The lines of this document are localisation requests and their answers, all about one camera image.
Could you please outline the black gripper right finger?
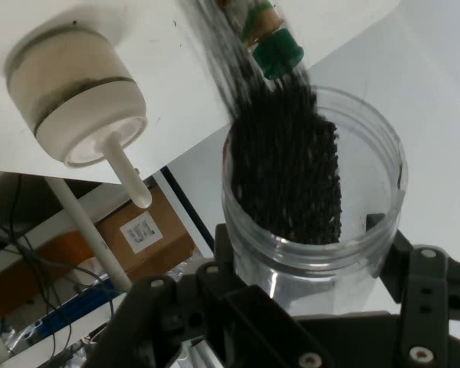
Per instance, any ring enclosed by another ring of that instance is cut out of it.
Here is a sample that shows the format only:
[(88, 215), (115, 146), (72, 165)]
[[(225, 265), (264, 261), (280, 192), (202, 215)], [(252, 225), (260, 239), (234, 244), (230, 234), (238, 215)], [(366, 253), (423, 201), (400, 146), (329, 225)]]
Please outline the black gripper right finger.
[(460, 321), (460, 262), (397, 232), (380, 279), (401, 306), (397, 366), (460, 367), (460, 340), (449, 333), (450, 321)]

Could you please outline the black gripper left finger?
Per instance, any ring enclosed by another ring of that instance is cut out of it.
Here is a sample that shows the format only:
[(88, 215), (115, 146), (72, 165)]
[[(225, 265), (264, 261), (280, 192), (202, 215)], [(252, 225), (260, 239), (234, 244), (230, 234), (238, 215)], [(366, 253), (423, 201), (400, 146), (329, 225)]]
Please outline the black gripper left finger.
[(260, 287), (235, 273), (229, 232), (215, 258), (179, 281), (134, 284), (87, 358), (87, 367), (169, 367), (185, 342), (205, 340), (225, 367), (332, 367), (334, 359)]

